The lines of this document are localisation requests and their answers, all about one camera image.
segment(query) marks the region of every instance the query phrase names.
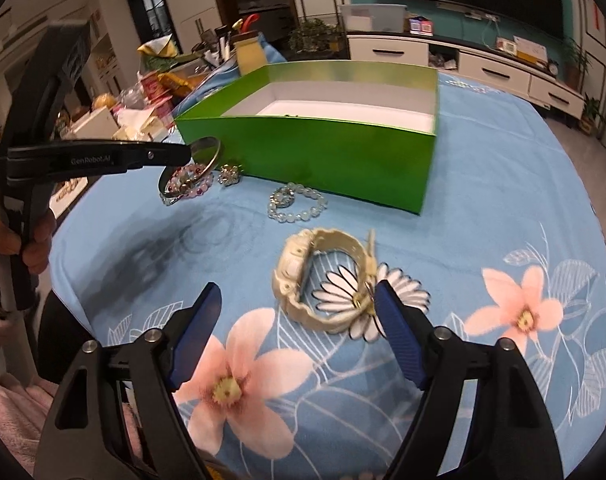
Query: tv stand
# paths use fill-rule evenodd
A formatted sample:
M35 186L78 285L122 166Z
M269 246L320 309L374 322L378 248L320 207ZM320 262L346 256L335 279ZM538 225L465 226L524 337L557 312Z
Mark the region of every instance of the tv stand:
M503 90L541 108L555 108L579 119L582 95L538 66L495 50L449 38L425 38L386 32L348 32L350 59L427 66L430 45L456 53L458 69L444 73L473 79Z

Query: green plant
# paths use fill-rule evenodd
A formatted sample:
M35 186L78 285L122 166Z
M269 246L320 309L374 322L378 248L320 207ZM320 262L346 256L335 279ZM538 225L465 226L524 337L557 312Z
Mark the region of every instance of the green plant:
M585 96L585 102L583 105L583 117L595 121L597 117L604 123L605 117L600 113L600 101L589 95Z
M565 38L564 58L568 63L577 66L578 69L585 74L592 65L587 52L583 50L572 38Z
M336 32L323 20L315 18L304 20L292 31L289 37L289 47L295 52L319 52L329 48L329 37Z

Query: green box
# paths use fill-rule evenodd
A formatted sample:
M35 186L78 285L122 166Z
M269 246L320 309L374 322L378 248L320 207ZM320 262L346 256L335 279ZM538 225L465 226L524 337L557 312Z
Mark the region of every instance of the green box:
M432 68L302 61L241 77L176 122L187 143L221 139L222 163L244 174L420 213L437 111Z

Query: floral tablecloth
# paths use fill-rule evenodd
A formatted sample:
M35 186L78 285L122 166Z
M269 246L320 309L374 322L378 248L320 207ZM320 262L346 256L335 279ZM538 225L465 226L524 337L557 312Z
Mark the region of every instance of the floral tablecloth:
M363 241L374 228L379 278L405 304L465 339L514 339L545 397L566 474L598 439L606 247L570 160L525 101L440 76L420 216L328 194L318 218L278 224L266 214L276 184L254 178L167 208L160 171L105 177L89 190L54 239L52 284L103 344L163 326L207 282L221 287L221 318L176 401L196 445L233 470L375 478L418 407L420 392L403 379L374 315L329 335L276 307L272 270L286 238L305 227ZM350 309L354 273L345 254L316 256L306 301L318 312ZM460 459L474 388L465 387L442 471Z

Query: pink sleeve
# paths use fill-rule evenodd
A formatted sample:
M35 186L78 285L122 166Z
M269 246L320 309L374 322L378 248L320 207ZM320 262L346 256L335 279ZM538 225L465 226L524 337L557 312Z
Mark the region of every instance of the pink sleeve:
M0 319L0 347L12 338L18 319ZM24 388L9 374L0 377L0 438L30 474L33 473L38 440L57 388L41 378L35 378ZM134 413L128 404L123 405L123 413L132 450L141 458L142 447Z

